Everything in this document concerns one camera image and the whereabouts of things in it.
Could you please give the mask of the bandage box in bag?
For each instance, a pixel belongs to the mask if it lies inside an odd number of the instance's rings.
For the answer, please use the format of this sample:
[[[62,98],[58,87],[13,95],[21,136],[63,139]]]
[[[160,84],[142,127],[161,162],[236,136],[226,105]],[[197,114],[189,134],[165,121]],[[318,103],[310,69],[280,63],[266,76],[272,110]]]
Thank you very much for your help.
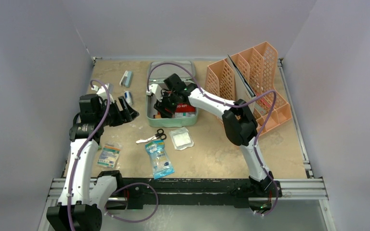
[[[114,169],[117,165],[122,145],[119,143],[105,143],[98,157],[97,164],[101,167]]]

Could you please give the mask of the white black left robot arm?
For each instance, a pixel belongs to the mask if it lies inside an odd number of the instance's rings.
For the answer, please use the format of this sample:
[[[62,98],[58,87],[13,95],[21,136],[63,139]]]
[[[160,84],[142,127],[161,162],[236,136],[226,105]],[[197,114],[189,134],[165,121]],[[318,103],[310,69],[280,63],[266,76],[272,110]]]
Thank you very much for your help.
[[[69,130],[70,160],[66,182],[55,206],[46,218],[56,231],[99,231],[109,196],[124,192],[118,170],[102,171],[90,188],[92,167],[106,126],[130,123],[139,113],[120,96],[109,101],[105,96],[86,94],[79,98],[80,111]]]

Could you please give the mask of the white gauze packets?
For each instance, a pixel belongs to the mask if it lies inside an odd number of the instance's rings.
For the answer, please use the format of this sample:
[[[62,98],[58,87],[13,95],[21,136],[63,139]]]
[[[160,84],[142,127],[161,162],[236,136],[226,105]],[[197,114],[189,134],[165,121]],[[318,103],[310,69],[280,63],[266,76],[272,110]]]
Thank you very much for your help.
[[[193,147],[194,142],[186,127],[182,127],[169,132],[175,150],[181,151],[188,147]]]

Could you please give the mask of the small white blue tube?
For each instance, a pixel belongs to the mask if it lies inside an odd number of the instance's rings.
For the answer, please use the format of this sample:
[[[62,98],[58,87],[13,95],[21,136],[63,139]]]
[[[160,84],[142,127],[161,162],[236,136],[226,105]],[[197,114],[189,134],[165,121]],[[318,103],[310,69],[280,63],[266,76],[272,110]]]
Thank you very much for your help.
[[[133,105],[133,100],[132,100],[132,93],[128,90],[124,92],[124,97],[125,101],[128,105],[132,106]]]

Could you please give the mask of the white bottle green label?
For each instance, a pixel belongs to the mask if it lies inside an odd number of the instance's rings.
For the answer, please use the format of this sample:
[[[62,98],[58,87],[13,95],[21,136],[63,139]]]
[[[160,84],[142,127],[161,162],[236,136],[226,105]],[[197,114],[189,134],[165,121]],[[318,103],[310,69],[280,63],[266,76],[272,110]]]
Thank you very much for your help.
[[[175,113],[175,118],[189,118],[194,117],[196,115],[195,112],[179,112]]]

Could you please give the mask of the grey folder in organizer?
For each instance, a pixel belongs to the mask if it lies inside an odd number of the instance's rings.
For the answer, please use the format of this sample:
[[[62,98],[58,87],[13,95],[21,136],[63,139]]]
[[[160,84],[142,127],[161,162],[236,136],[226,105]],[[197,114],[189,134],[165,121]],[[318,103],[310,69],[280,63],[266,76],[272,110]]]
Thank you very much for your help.
[[[234,73],[235,79],[235,96],[236,100],[242,99],[245,102],[250,102],[256,98],[255,93],[252,88],[249,86],[247,80],[245,79],[240,68],[237,66],[237,59],[232,58],[229,54],[227,55],[226,62],[229,64]]]

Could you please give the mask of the mint green open case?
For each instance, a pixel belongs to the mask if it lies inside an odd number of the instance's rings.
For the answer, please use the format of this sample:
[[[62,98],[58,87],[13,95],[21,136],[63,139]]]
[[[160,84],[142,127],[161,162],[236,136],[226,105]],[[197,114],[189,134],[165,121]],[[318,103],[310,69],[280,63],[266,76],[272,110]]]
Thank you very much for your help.
[[[186,85],[194,83],[192,61],[154,61],[148,68],[149,91],[146,92],[146,117],[151,127],[186,127],[196,124],[198,109],[182,101],[174,101],[172,87],[164,82],[176,74]]]

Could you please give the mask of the red first aid pouch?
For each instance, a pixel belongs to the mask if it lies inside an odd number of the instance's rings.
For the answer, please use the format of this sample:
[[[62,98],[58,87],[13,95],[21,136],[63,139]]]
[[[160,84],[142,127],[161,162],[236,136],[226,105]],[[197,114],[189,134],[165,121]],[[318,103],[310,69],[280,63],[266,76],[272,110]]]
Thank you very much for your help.
[[[180,103],[176,106],[175,113],[195,113],[196,108],[186,103]]]

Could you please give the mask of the peach plastic file organizer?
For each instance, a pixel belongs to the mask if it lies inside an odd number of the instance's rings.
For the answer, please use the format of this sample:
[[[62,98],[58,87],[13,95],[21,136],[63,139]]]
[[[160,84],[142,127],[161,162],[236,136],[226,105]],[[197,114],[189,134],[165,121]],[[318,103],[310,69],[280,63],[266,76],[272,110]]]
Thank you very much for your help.
[[[254,47],[231,55],[241,74],[247,80],[256,95],[268,90],[274,90],[274,80],[277,68],[277,50],[267,41]],[[207,66],[205,90],[227,100],[237,99],[235,75],[226,59]],[[261,127],[267,117],[273,100],[276,100],[271,116],[262,133],[273,130],[292,118],[291,106],[279,92],[268,94],[255,102],[253,115]]]

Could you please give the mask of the blue wet wipes packet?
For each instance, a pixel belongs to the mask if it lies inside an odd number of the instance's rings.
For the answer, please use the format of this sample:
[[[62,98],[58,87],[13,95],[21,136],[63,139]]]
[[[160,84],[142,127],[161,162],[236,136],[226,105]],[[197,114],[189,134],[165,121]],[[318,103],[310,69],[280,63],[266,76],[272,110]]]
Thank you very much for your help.
[[[145,146],[145,150],[150,158],[153,178],[155,180],[166,177],[175,172],[166,153],[164,141],[152,141]]]

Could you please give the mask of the black handled scissors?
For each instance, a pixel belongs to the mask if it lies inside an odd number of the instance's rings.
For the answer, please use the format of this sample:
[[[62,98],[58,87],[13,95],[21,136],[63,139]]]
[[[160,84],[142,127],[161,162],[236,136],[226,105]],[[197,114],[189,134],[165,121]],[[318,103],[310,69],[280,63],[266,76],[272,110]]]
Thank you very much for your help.
[[[136,144],[148,143],[148,142],[151,142],[151,141],[154,141],[154,140],[165,140],[166,138],[167,138],[167,135],[165,134],[164,129],[159,128],[159,129],[157,129],[156,134],[154,134],[153,136],[151,136],[147,139],[137,140],[135,143]]]

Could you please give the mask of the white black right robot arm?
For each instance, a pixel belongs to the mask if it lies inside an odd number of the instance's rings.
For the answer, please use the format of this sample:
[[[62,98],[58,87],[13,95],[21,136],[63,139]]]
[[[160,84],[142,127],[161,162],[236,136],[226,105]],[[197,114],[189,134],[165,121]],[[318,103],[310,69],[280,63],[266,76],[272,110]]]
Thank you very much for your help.
[[[222,120],[228,140],[239,146],[249,170],[251,189],[262,196],[271,188],[273,177],[262,160],[258,147],[258,123],[243,99],[226,100],[213,95],[195,83],[186,84],[177,74],[164,79],[166,89],[158,84],[148,86],[147,94],[157,99],[154,108],[163,118],[171,118],[179,104],[205,110]]]

